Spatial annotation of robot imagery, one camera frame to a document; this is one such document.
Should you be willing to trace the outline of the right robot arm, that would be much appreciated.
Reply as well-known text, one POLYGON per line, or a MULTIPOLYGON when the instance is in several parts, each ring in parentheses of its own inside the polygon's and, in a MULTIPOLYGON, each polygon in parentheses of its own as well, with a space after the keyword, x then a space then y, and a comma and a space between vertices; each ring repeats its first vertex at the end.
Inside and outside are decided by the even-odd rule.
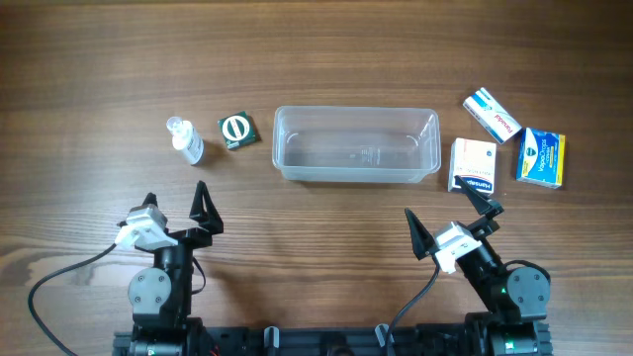
POLYGON ((457 175, 455 180, 479 218, 469 224, 450 222, 430 233, 410 209, 405 210, 412 251, 435 264, 433 275, 422 290, 394 317, 384 336, 388 355, 397 351, 397 323, 437 281, 439 274, 461 270, 485 305, 484 312, 471 312, 461 324, 419 325, 414 343, 419 355, 550 355, 553 353, 547 317, 551 275, 526 260, 502 262, 488 237, 498 231, 495 217, 502 205, 479 192, 457 175))

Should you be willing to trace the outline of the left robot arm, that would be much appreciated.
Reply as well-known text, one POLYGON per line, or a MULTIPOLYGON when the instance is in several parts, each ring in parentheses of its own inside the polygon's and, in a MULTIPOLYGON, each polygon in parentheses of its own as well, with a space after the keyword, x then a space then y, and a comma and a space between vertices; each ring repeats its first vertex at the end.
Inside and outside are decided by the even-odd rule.
POLYGON ((133 276, 128 297, 134 327, 130 355, 218 355, 220 348, 191 316, 192 297, 201 289, 192 285, 195 270, 201 270, 194 251, 213 245, 213 236, 224 231, 205 182, 197 183, 189 219, 197 225, 171 231, 167 217, 153 193, 134 207, 121 222, 119 244, 153 256, 153 264, 133 276))

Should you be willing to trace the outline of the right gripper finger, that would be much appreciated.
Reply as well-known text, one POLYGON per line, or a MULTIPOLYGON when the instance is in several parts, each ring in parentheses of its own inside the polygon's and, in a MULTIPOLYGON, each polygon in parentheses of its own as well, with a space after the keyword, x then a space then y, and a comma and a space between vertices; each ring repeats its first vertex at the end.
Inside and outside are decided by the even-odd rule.
POLYGON ((405 208, 405 214, 414 256, 421 260, 427 256, 434 255, 437 252, 434 236, 425 228, 412 210, 405 208))
POLYGON ((480 216, 485 216, 491 220, 504 212, 502 205, 498 201, 472 187, 461 176, 456 175, 455 180, 480 216))

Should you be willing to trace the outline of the green Zam-Buk ointment box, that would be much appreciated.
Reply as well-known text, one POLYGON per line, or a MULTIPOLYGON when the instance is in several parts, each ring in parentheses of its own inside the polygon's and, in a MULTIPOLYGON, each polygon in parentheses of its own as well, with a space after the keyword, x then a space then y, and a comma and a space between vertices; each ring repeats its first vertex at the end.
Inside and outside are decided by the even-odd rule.
POLYGON ((254 123, 245 111, 219 120, 218 126, 228 150, 236 150, 258 140, 254 123))

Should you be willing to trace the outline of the white Hansaplast plaster box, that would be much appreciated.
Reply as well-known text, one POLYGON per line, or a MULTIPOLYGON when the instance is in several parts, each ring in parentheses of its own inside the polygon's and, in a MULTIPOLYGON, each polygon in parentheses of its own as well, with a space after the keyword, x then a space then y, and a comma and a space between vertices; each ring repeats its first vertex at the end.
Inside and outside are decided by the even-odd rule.
POLYGON ((495 191, 497 145, 492 142, 458 137, 451 146, 448 191, 461 191, 455 179, 460 176, 479 192, 495 191))

